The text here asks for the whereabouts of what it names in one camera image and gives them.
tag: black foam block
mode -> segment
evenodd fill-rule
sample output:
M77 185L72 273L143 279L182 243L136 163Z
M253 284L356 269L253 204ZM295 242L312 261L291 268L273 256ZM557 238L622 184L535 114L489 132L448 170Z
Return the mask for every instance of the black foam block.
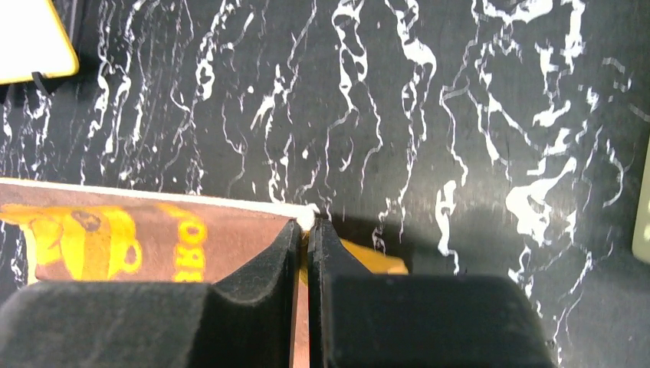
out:
M326 366L554 366L539 317L504 278L326 276L322 325Z

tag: black marble surface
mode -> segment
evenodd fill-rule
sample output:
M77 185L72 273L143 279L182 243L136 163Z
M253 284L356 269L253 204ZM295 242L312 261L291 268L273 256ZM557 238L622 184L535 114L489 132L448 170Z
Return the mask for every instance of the black marble surface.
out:
M3 176L315 203L415 273L515 280L559 366L647 366L650 3L86 3L80 73L0 107Z

